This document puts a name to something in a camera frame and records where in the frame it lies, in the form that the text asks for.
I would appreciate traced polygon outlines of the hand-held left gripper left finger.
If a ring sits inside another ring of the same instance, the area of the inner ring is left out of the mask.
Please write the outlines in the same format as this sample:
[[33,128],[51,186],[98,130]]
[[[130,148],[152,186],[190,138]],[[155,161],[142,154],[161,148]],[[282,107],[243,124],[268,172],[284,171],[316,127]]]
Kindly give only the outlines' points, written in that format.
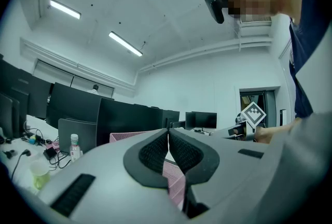
[[167,129],[101,145],[57,173],[38,196],[79,224],[185,224],[162,174],[167,152]]

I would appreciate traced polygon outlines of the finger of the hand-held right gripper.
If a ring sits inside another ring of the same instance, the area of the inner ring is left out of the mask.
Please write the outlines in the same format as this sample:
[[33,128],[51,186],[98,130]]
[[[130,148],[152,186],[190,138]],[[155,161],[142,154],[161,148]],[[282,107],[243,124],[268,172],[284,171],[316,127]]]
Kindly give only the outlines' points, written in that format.
[[210,133],[210,136],[215,138],[235,139],[233,127],[213,131]]

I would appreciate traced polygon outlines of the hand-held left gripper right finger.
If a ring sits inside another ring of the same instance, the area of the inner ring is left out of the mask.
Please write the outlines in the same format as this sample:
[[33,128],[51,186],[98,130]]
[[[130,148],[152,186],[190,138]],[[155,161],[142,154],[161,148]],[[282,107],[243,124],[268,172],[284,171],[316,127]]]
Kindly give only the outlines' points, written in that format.
[[332,112],[312,114],[269,144],[171,129],[186,177],[184,209],[204,224],[310,223],[332,181]]

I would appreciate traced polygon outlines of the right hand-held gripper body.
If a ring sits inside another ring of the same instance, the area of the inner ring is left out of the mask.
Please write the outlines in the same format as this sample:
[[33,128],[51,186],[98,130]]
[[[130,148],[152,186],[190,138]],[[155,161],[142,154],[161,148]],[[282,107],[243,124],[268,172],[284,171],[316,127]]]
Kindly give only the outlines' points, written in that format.
[[266,117],[266,113],[255,103],[251,102],[236,117],[236,125],[228,130],[230,139],[254,141],[256,128]]

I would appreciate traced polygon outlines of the pink mesh tray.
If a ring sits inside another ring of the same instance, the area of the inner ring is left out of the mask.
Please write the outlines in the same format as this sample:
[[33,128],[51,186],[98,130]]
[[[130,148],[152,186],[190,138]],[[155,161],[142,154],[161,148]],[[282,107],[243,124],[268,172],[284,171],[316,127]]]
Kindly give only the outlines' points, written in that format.
[[[111,133],[109,135],[109,142],[114,143],[123,139],[127,139],[133,136],[146,133],[146,131],[140,132],[126,132],[126,133]],[[185,175],[179,169],[178,165],[173,159],[170,151],[168,151],[164,164],[163,164],[163,176],[168,179],[169,197],[172,202],[182,210],[184,193],[185,193]]]

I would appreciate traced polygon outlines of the person's right forearm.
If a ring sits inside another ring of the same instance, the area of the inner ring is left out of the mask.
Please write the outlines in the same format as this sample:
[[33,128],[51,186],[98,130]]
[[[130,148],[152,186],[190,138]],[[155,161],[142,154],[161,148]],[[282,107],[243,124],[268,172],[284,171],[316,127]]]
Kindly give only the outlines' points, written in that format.
[[257,127],[255,130],[254,139],[258,143],[269,144],[274,135],[278,133],[291,131],[292,128],[295,125],[297,125],[301,120],[302,120],[301,118],[296,118],[293,122],[280,127],[270,127],[270,128]]

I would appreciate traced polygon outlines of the dark grey door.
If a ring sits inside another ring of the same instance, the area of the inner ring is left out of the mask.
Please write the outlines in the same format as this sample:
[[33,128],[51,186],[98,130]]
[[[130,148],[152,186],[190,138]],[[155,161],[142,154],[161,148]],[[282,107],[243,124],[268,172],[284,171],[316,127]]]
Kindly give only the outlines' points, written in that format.
[[260,127],[268,128],[276,126],[276,105],[273,90],[240,92],[241,110],[244,110],[251,102],[255,102],[265,113],[265,118],[259,123]]

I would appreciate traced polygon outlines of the black monitor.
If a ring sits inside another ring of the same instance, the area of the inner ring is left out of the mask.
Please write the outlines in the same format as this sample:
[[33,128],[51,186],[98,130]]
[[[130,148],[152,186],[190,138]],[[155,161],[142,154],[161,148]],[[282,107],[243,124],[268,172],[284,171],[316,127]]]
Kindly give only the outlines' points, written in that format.
[[59,119],[96,122],[101,96],[55,83],[47,106],[46,123],[58,128]]
[[109,143],[111,133],[161,129],[163,110],[101,99],[96,122],[96,145]]
[[0,127],[6,138],[20,137],[19,101],[0,93]]
[[29,95],[28,115],[46,118],[51,83],[0,60],[0,91],[9,94],[14,90]]
[[169,128],[171,122],[179,121],[179,111],[163,110],[162,128]]
[[96,147],[96,123],[59,119],[58,138],[61,151],[70,151],[72,134],[78,135],[78,145],[83,154]]
[[217,113],[186,112],[185,129],[192,130],[194,128],[217,128]]

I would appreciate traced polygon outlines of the clear plastic bottle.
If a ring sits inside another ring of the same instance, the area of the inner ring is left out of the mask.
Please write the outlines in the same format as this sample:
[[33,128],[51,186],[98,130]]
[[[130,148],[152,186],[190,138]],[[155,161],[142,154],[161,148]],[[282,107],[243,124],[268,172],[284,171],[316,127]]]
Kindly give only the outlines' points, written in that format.
[[79,137],[77,134],[71,134],[70,155],[72,162],[77,161],[82,156],[82,151],[79,146]]

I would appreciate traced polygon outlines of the pink small pouch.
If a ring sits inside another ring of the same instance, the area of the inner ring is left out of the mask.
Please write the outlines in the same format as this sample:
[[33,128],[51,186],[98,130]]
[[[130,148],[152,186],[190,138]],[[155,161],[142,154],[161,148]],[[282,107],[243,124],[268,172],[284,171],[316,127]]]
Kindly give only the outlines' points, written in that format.
[[46,144],[46,148],[49,149],[49,148],[53,148],[55,151],[59,151],[60,150],[60,146],[59,146],[59,142],[58,141],[55,141],[55,142],[51,142],[50,144]]

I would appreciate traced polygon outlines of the black power adapter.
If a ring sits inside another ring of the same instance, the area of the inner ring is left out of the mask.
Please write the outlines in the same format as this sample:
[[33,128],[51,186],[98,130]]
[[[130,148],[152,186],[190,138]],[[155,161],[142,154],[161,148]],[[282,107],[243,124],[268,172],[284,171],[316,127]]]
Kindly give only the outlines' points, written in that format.
[[44,150],[43,155],[48,161],[50,161],[52,158],[54,158],[57,155],[57,153],[58,152],[53,147],[50,147]]

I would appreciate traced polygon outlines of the pale yellow cup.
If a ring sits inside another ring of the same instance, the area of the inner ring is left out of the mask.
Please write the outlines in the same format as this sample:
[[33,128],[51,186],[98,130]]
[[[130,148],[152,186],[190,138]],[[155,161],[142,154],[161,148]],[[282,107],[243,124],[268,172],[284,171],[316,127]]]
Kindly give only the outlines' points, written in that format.
[[33,161],[30,165],[30,171],[36,189],[41,190],[50,181],[49,166],[45,162]]

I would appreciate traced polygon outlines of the white ceiling pipe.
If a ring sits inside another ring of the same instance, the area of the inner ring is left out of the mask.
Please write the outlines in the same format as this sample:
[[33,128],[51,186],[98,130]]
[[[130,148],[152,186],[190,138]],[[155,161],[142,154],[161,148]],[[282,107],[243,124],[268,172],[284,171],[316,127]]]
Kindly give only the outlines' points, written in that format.
[[147,72],[162,66],[172,63],[180,62],[183,60],[199,57],[206,54],[218,53],[228,50],[239,50],[252,47],[269,47],[273,42],[271,37],[245,37],[232,40],[221,41],[219,43],[205,45],[202,47],[194,48],[192,50],[180,52],[178,54],[166,57],[152,64],[142,67],[138,73]]

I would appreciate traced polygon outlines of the white ceiling air vent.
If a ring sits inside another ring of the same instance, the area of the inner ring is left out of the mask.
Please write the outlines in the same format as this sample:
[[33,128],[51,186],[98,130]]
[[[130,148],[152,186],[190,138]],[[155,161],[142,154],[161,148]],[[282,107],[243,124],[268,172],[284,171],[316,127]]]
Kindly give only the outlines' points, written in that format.
[[239,25],[242,27],[248,26],[271,26],[272,20],[270,16],[253,16],[243,15],[239,19]]

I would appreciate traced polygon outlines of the white roller blind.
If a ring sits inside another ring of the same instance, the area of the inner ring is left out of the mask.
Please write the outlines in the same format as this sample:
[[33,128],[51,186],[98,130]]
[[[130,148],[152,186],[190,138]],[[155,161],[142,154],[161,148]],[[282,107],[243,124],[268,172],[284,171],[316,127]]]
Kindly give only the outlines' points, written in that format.
[[113,98],[114,88],[68,73],[41,60],[37,60],[33,75],[50,83],[57,82],[86,92],[91,91],[93,86],[97,85],[99,87],[98,95]]

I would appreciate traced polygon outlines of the person's navy shirt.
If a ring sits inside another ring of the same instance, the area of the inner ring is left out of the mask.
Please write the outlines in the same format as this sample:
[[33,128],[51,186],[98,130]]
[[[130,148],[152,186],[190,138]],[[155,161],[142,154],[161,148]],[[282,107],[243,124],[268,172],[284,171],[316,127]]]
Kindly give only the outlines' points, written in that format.
[[322,40],[332,20],[332,10],[328,0],[302,0],[301,18],[298,25],[289,25],[292,51],[289,59],[289,71],[294,81],[295,117],[306,118],[313,113],[309,100],[296,79],[296,74],[304,66]]

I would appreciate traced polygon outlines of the ceiling tube light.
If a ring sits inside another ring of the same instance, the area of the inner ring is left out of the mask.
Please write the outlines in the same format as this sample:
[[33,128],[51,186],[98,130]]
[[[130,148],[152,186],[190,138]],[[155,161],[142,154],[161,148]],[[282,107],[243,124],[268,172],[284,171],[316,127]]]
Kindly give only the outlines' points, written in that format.
[[136,49],[133,45],[128,43],[126,40],[124,40],[122,37],[120,37],[115,32],[111,31],[109,33],[109,37],[111,39],[113,39],[114,41],[116,41],[117,43],[119,43],[120,45],[122,45],[123,47],[125,47],[130,52],[134,53],[136,56],[141,57],[143,55],[138,49]]
[[75,19],[80,19],[81,18],[81,13],[69,8],[68,6],[65,6],[55,0],[50,0],[50,6],[61,11],[64,12],[68,15],[70,15],[71,17],[75,18]]

